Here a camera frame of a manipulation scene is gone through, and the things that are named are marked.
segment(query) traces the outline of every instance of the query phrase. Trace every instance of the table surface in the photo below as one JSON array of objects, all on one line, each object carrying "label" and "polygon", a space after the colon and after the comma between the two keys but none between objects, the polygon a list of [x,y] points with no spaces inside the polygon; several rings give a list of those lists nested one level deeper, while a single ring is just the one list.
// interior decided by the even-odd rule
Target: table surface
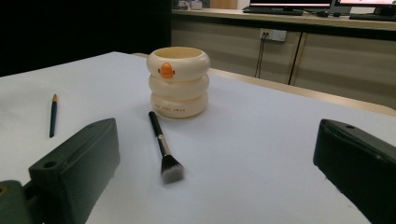
[{"label": "table surface", "polygon": [[[123,53],[0,79],[0,179],[89,123],[115,118],[121,162],[87,223],[369,223],[313,164],[318,125],[335,119],[396,145],[396,117],[211,74],[207,109],[159,116],[184,180],[164,185],[149,123],[146,59]],[[58,94],[56,133],[50,104]]]}]

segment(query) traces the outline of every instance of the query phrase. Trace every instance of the electrical socket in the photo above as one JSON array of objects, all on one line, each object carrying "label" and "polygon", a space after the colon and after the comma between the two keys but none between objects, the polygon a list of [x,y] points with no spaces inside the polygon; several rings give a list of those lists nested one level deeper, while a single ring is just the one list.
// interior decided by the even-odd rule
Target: electrical socket
[{"label": "electrical socket", "polygon": [[282,30],[274,30],[271,33],[271,36],[268,36],[269,39],[275,40],[275,41],[285,41],[286,39],[286,31]]},{"label": "electrical socket", "polygon": [[287,32],[283,30],[271,30],[271,29],[261,28],[259,38],[262,38],[263,34],[267,34],[267,37],[265,37],[265,39],[267,40],[285,41],[286,33]]},{"label": "electrical socket", "polygon": [[271,29],[265,29],[265,28],[261,28],[260,29],[260,35],[259,35],[259,38],[262,38],[262,35],[263,34],[267,34],[267,39],[268,39],[268,36],[271,34],[271,32],[272,32],[273,30],[271,30]]}]

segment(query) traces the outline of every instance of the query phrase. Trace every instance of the black makeup brush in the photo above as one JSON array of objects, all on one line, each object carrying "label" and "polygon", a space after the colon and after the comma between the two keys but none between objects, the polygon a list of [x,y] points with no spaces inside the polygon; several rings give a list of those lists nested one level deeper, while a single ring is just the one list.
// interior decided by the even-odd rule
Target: black makeup brush
[{"label": "black makeup brush", "polygon": [[158,144],[160,145],[161,154],[163,155],[163,161],[161,165],[161,176],[163,178],[163,182],[171,183],[178,181],[184,177],[184,167],[171,155],[155,112],[150,111],[148,116]]}]

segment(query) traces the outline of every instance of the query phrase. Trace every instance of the cable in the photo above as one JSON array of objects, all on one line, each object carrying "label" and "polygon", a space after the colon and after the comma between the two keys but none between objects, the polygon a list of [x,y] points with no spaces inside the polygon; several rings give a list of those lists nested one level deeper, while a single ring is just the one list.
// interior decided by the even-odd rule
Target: cable
[{"label": "cable", "polygon": [[260,76],[262,74],[262,54],[263,54],[263,50],[264,50],[264,42],[265,42],[266,37],[267,37],[267,33],[262,33],[262,40],[260,43],[260,50],[259,50],[259,58],[258,58],[257,64],[256,64],[256,73],[254,74],[254,77],[257,77],[257,73],[259,72],[258,78],[260,78]]}]

